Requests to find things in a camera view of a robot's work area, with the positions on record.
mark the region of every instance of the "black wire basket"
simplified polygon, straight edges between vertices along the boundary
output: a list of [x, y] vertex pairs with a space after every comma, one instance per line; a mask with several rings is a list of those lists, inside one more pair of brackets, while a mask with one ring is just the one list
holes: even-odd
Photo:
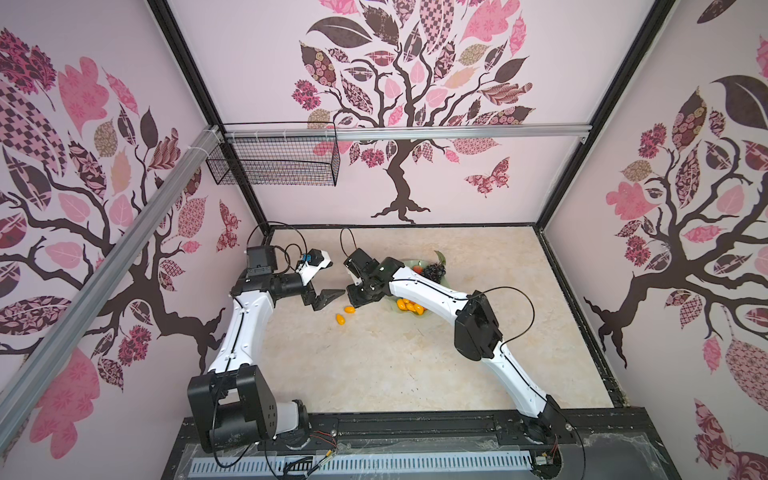
[[218, 185], [237, 183], [240, 162], [245, 180], [252, 185], [336, 186], [339, 177], [339, 141], [331, 122], [259, 122], [258, 125], [306, 124], [298, 135], [270, 128], [224, 139], [207, 159]]

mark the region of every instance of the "black vertical post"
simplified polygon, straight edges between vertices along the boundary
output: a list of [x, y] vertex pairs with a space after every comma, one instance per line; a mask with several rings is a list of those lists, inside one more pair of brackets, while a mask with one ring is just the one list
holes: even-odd
[[[184, 77], [187, 79], [187, 83], [192, 90], [192, 94], [197, 100], [197, 104], [200, 106], [200, 110], [203, 112], [205, 120], [211, 125], [218, 125], [221, 134], [225, 135], [227, 129], [224, 127], [219, 112], [214, 105], [214, 100], [208, 92], [208, 88], [203, 82], [203, 77], [200, 75], [200, 71], [197, 69], [197, 65], [192, 58], [189, 47], [184, 40], [179, 25], [176, 23], [174, 13], [171, 11], [167, 0], [147, 0], [152, 13], [154, 14], [157, 24], [160, 26], [160, 30], [165, 35], [165, 39], [168, 42], [168, 46], [176, 57]], [[250, 208], [253, 218], [256, 219], [257, 225], [260, 226], [261, 232], [266, 237], [270, 231], [270, 226], [266, 222], [266, 216], [264, 210], [262, 210], [259, 200], [256, 198], [256, 193], [250, 186], [246, 177], [243, 165], [240, 163], [240, 159], [237, 157], [237, 153], [232, 148], [232, 145], [224, 138], [224, 142], [221, 144], [221, 150], [224, 153], [227, 163], [229, 164], [232, 174], [234, 175], [237, 185], [240, 187], [240, 191], [243, 192], [243, 197]]]
[[603, 99], [598, 106], [598, 110], [594, 113], [592, 121], [590, 122], [592, 130], [589, 132], [587, 141], [576, 147], [576, 151], [568, 161], [568, 165], [563, 170], [563, 174], [560, 176], [557, 185], [547, 199], [547, 203], [544, 205], [541, 216], [538, 218], [538, 222], [536, 222], [540, 229], [544, 229], [547, 226], [552, 215], [554, 215], [554, 211], [557, 210], [558, 205], [568, 191], [568, 188], [571, 186], [571, 182], [576, 177], [576, 173], [578, 173], [579, 168], [581, 168], [581, 164], [584, 163], [584, 159], [587, 158], [594, 142], [597, 140], [600, 132], [608, 121], [608, 118], [611, 116], [616, 103], [618, 103], [621, 95], [627, 88], [627, 85], [629, 85], [634, 72], [637, 70], [637, 67], [645, 57], [650, 46], [654, 43], [654, 39], [661, 30], [662, 25], [664, 25], [675, 1], [676, 0], [656, 0], [654, 5], [650, 8], [650, 12], [648, 12], [645, 22], [643, 22], [643, 26], [640, 28], [627, 55], [621, 62], [621, 66], [616, 72], [616, 76], [611, 82], [611, 86], [608, 87], [608, 90], [605, 92], [605, 96], [603, 96]]

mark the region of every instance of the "marble surface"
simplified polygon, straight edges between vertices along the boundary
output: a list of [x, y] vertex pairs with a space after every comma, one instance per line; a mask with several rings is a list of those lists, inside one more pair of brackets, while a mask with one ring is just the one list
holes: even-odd
[[[383, 260], [447, 258], [454, 290], [472, 292], [509, 285], [536, 307], [528, 333], [510, 350], [541, 388], [563, 408], [612, 407], [581, 334], [530, 227], [363, 228], [357, 245]], [[343, 266], [339, 230], [302, 230], [308, 247], [327, 250], [334, 265], [315, 276], [316, 291], [351, 283]], [[292, 230], [278, 230], [273, 245], [301, 244]], [[344, 233], [347, 253], [354, 250]], [[298, 249], [290, 248], [294, 262]], [[279, 260], [280, 268], [284, 263]], [[528, 301], [513, 290], [488, 299], [505, 339], [530, 323]], [[513, 409], [491, 370], [453, 346], [453, 328], [436, 315], [400, 313], [386, 298], [346, 314], [346, 295], [319, 312], [299, 297], [279, 300], [266, 330], [260, 367], [278, 401], [302, 399], [311, 412]], [[336, 314], [346, 318], [341, 326]]]

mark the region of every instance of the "aluminum rail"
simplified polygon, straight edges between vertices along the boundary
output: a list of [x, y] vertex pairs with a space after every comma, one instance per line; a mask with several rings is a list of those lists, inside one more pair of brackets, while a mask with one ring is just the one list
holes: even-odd
[[195, 170], [220, 140], [217, 127], [208, 126], [201, 131], [160, 190], [152, 196], [88, 283], [74, 296], [63, 317], [45, 333], [38, 348], [0, 394], [0, 451], [5, 450], [21, 428]]
[[[227, 138], [332, 136], [333, 130], [292, 128], [254, 130], [248, 124], [228, 124]], [[409, 140], [412, 138], [587, 137], [589, 124], [466, 125], [461, 127], [337, 128], [339, 141]]]

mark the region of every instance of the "wall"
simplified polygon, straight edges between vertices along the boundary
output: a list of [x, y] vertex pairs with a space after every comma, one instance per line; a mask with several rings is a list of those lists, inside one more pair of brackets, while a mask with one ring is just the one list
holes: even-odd
[[[172, 2], [225, 121], [339, 127], [588, 123], [651, 4]], [[346, 143], [336, 187], [255, 190], [288, 223], [532, 222], [575, 141]]]
[[765, 478], [768, 4], [709, 4], [680, 3], [547, 235], [682, 477]]
[[[141, 0], [16, 2], [0, 28], [5, 385], [205, 123]], [[203, 168], [4, 452], [3, 478], [160, 475], [252, 226]]]

